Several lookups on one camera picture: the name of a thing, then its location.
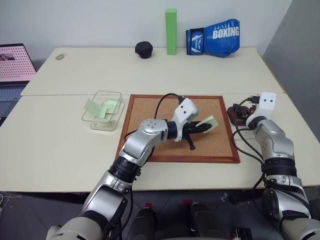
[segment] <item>gray wall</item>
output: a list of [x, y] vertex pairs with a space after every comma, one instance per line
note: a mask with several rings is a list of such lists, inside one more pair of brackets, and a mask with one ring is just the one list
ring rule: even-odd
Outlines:
[[320, 1], [293, 0], [263, 58], [320, 141]]
[[262, 55], [291, 1], [0, 0], [0, 44], [25, 44], [36, 67], [57, 47], [165, 47], [165, 10], [177, 8], [179, 47], [187, 29], [236, 18], [241, 47]]

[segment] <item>laptop keyboard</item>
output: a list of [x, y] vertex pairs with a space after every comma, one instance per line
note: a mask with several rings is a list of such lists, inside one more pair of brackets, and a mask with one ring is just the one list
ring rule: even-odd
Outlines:
[[0, 101], [18, 101], [23, 88], [0, 88]]

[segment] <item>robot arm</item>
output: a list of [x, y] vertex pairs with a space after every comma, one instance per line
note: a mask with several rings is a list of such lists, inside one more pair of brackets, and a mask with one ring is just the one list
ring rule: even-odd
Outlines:
[[320, 222], [311, 212], [302, 181], [297, 177], [294, 145], [285, 132], [268, 119], [276, 94], [262, 92], [256, 110], [246, 121], [263, 156], [262, 175], [266, 190], [262, 196], [263, 214], [278, 227], [285, 240], [320, 239]]
[[120, 221], [128, 202], [123, 194], [132, 188], [135, 177], [140, 175], [156, 145], [167, 139], [179, 142], [186, 138], [190, 149], [194, 149], [189, 134], [206, 131], [211, 125], [204, 123], [196, 127], [198, 122], [192, 120], [198, 115], [198, 109], [190, 99], [182, 100], [172, 121], [147, 119], [140, 124], [89, 194], [82, 215], [71, 219], [60, 229], [50, 229], [47, 240], [102, 239], [104, 229]]

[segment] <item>clear plastic container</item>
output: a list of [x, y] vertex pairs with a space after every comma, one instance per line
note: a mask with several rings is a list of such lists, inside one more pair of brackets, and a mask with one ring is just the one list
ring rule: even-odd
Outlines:
[[86, 110], [81, 119], [85, 122], [89, 122], [90, 128], [93, 130], [114, 131], [125, 107], [121, 93], [113, 91], [97, 91], [92, 101], [102, 107], [107, 107], [108, 104], [113, 103], [115, 107], [107, 108], [108, 110], [104, 118], [99, 118]]

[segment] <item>laptop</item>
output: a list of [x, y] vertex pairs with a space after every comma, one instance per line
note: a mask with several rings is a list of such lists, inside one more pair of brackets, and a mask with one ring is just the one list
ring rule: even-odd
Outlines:
[[0, 45], [0, 119], [9, 115], [35, 74], [35, 67], [22, 43]]

